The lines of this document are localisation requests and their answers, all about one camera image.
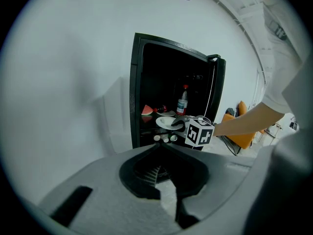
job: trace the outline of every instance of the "person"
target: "person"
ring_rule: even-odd
[[[242,116],[215,125],[214,136],[254,133],[291,112],[282,91],[308,58],[312,50],[310,38],[286,0],[264,0],[264,18],[274,55],[272,80],[261,103]]]

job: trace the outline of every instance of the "white ceiling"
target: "white ceiling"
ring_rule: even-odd
[[[217,3],[232,14],[238,27],[251,40],[260,59],[259,72],[264,72],[268,83],[274,69],[274,58],[264,26],[263,0],[217,0]]]

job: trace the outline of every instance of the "white wall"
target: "white wall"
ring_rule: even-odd
[[[33,0],[1,60],[2,159],[28,200],[38,203],[91,161],[132,147],[135,32],[226,60],[216,122],[226,108],[252,101],[255,53],[212,0]]]

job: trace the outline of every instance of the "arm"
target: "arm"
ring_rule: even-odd
[[[268,128],[284,116],[264,103],[259,103],[251,111],[235,119],[215,126],[214,136],[241,135]]]

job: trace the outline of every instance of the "bottle label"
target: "bottle label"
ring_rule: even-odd
[[[188,104],[188,102],[184,102],[184,101],[178,100],[176,113],[178,115],[185,115],[186,114],[187,104]]]

